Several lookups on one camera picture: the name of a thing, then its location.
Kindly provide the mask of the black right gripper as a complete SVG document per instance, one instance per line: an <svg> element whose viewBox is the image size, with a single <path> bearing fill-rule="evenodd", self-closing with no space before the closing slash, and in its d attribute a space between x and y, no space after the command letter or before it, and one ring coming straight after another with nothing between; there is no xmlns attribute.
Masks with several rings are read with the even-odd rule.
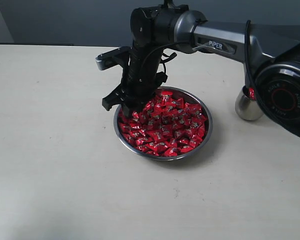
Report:
<svg viewBox="0 0 300 240"><path fill-rule="evenodd" d="M128 66L122 68L119 85L102 99L102 106L107 111L121 105L126 118L131 118L134 111L141 111L168 78L163 71L157 72L164 47L133 45L130 48Z"/></svg>

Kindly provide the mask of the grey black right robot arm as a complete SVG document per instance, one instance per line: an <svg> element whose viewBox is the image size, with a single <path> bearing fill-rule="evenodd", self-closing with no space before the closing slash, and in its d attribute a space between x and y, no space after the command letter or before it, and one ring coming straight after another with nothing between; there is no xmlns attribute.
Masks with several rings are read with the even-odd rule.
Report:
<svg viewBox="0 0 300 240"><path fill-rule="evenodd" d="M262 113L300 138L300 25L264 25L209 21L187 5L166 0L140 7L130 16L132 45L100 54L100 70L122 67L120 84L102 99L110 110L121 105L130 116L141 110L167 80L160 64L184 54L216 54L242 63L245 87L254 90Z"/></svg>

